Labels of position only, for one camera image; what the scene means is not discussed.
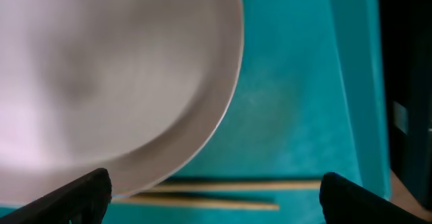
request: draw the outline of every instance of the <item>plate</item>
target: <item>plate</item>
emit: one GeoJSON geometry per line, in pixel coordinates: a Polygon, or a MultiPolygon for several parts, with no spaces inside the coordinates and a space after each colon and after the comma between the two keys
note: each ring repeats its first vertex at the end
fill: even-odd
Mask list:
{"type": "Polygon", "coordinates": [[[0,0],[0,202],[105,167],[133,194],[185,165],[234,93],[241,0],[0,0]]]}

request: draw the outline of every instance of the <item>wooden chopstick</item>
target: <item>wooden chopstick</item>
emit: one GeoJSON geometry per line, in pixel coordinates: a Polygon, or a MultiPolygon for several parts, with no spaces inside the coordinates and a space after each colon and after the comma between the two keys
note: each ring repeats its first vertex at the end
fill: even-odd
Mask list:
{"type": "Polygon", "coordinates": [[[161,183],[146,192],[216,192],[319,189],[321,180],[161,183]]]}
{"type": "Polygon", "coordinates": [[[224,208],[255,211],[278,211],[279,205],[267,202],[253,202],[242,200],[222,200],[215,198],[201,198],[189,196],[149,196],[137,195],[127,198],[115,198],[114,202],[123,204],[148,204],[157,206],[176,206],[194,208],[224,208]]]}

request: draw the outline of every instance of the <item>teal table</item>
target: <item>teal table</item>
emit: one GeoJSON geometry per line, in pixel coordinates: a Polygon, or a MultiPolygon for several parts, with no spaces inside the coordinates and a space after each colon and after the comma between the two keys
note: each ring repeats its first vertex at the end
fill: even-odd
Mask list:
{"type": "MultiPolygon", "coordinates": [[[[377,0],[244,0],[244,15],[233,101],[209,143],[175,176],[289,179],[335,171],[388,198],[377,0]]],[[[280,211],[113,204],[104,223],[322,223],[318,194],[214,194],[278,203],[280,211]]]]}

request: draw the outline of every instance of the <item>teal tray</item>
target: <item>teal tray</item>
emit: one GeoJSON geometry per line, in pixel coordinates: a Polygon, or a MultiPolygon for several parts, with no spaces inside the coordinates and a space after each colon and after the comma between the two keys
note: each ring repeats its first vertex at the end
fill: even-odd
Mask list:
{"type": "MultiPolygon", "coordinates": [[[[335,171],[389,198],[377,0],[243,1],[234,98],[209,143],[175,176],[287,179],[335,171]]],[[[104,223],[324,222],[318,190],[215,195],[281,210],[112,204],[104,223]]]]}

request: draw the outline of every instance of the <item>white plate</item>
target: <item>white plate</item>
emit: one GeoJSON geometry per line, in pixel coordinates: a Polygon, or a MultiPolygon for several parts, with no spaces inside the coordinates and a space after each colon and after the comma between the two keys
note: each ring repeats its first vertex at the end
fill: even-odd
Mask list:
{"type": "Polygon", "coordinates": [[[238,78],[241,0],[0,0],[0,202],[105,167],[113,194],[186,164],[238,78]]]}

